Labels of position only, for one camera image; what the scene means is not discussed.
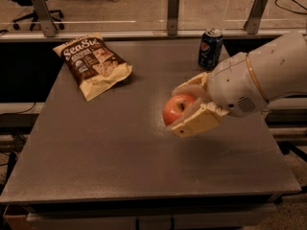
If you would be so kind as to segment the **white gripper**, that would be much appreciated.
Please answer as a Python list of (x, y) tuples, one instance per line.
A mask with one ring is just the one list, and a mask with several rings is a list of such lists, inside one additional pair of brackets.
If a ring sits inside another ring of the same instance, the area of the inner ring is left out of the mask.
[(166, 126), (181, 138), (217, 127), (228, 114), (244, 117), (269, 104), (247, 53), (220, 62), (209, 75), (203, 72), (182, 83), (172, 91), (173, 96), (178, 94), (196, 97), (182, 117)]

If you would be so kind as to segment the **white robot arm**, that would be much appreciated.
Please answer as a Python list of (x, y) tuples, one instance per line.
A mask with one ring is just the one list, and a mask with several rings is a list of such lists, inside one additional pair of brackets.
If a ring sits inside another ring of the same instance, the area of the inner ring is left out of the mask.
[(306, 37), (298, 32), (284, 34), (176, 87), (173, 95), (190, 94), (196, 101), (168, 129), (179, 137), (205, 132), (226, 115), (245, 117), (275, 100), (306, 94), (306, 80)]

